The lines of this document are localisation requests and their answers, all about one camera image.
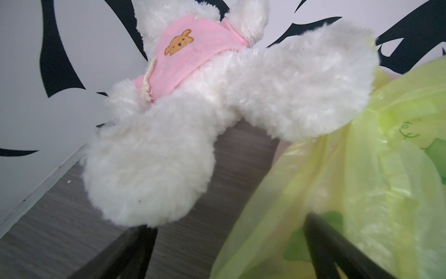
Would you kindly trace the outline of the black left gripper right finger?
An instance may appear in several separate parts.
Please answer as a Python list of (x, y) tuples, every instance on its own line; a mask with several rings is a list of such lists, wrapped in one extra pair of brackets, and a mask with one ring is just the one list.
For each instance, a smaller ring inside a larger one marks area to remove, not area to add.
[(318, 279), (339, 279), (339, 269), (350, 279), (393, 279), (315, 213), (303, 226), (305, 240)]

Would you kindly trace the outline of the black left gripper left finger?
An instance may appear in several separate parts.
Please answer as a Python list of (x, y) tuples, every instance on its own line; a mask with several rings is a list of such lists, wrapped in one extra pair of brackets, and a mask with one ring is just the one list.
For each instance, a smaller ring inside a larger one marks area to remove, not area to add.
[(151, 261), (158, 229), (133, 227), (86, 265), (71, 279), (144, 279)]

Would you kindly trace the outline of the green avocado print plastic bag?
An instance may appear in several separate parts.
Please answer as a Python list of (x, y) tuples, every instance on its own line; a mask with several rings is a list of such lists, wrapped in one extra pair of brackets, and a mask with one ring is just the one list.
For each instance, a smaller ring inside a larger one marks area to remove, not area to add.
[(292, 144), (257, 187), (213, 279), (313, 279), (315, 212), (400, 279), (446, 276), (446, 60), (392, 80), (342, 129)]

